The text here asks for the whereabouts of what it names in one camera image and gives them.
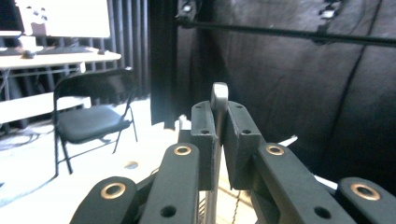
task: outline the cable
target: cable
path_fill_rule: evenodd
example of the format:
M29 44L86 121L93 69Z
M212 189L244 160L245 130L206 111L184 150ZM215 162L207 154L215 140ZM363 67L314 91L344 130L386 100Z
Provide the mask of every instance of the cable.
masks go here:
M155 168L153 171L151 171L151 174L149 174L149 175L154 175L158 171L160 171L160 167Z
M22 132L23 133L33 133L33 134L38 134L38 135L46 135L46 134L52 133L54 131L53 126L52 126L51 130L49 130L47 132L43 132L43 133L38 132L35 129L50 126L50 125L52 125L51 119L42 120L37 123L29 125L25 130L22 130Z
M360 15L360 17L358 19L358 22L353 27L353 29L348 33L348 35L351 35L353 32L355 32L356 28L358 28L359 24L361 24L361 21L363 20L365 11L366 11L366 0L361 0L361 15Z
M49 123L51 123L51 120L45 120L45 121L42 121L42 122L39 122L37 124L33 124L33 125L29 126L25 130L16 131L15 133L5 133L5 134L1 135L0 136L0 143L3 140L12 139L12 138L16 138L16 137L27 136L29 139L27 141L21 142L21 143L0 144L0 151L12 149L14 147L22 147L24 145L33 143L35 140L39 139L43 135L47 135L49 133L52 133L54 131L53 128L50 131L43 132L43 133L40 133L40 132L32 130L32 128L44 127L44 126L46 126L46 124L49 124Z
M235 205L235 210L233 211L233 224L235 223L236 219L236 212L238 210L238 205L240 201L240 196L241 196L241 190L238 191L238 195L236 196L236 205Z
M3 91L3 88L7 84L8 77L9 77L9 70L3 71L3 76L2 76L3 82L1 83L1 86L0 86L0 94Z
M204 218L205 218L205 198L203 198L199 202L199 208L198 208L198 223L204 223Z

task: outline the screw hole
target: screw hole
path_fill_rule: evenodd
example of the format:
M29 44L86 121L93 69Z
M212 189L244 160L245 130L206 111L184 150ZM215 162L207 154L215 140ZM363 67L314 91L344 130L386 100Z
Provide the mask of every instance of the screw hole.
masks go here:
M114 195L121 190L120 186L111 186L106 190L106 194Z
M176 213L176 208L172 205L165 206L161 209L161 216L162 217L172 217Z
M279 153L280 152L280 148L278 148L278 147L270 147L270 151L272 151L274 153Z
M137 163L136 161L129 161L128 163L126 163L124 168L127 170L133 170L136 169L137 166L139 166L139 163Z
M186 149L185 147L180 147L177 151L179 153L186 153L188 151L188 149Z
M372 191L370 191L369 189L364 188L364 187L357 187L357 190L358 190L358 192L360 192L366 196L369 196L369 197L372 197L374 195Z
M332 215L326 208L315 207L314 210L315 210L315 214L317 214L319 217L326 218L326 219L329 219L332 217Z

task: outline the wooden table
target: wooden table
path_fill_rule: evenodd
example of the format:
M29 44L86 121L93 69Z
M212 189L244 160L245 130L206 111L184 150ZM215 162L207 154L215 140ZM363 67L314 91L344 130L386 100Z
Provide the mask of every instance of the wooden table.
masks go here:
M97 49L92 53L36 55L33 59L22 59L21 56L0 57L0 70L2 71L2 88L6 100L0 102L0 123L7 123L18 119L26 119L37 115L49 113L53 110L52 92L24 97L17 100L9 99L9 86L7 80L12 69L47 67L65 64L79 64L80 72L85 72L85 63L108 62L118 60L121 56L108 52L98 54ZM81 98L67 97L60 102L60 109L81 105L86 101Z

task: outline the black backdrop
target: black backdrop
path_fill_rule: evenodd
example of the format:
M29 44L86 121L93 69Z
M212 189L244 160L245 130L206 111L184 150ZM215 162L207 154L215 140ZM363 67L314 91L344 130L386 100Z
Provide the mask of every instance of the black backdrop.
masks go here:
M320 4L206 1L200 20L315 31L320 19L312 12ZM171 24L176 12L168 9L150 9L151 54L158 56L151 58L153 123L165 120L171 127L178 115L209 99L214 81L225 81L230 100L247 107L268 142L299 136L290 148L313 173L333 181L367 178L396 194L396 49L177 30ZM347 1L330 31L396 37L395 10L391 0ZM160 53L156 48L164 44L171 49Z

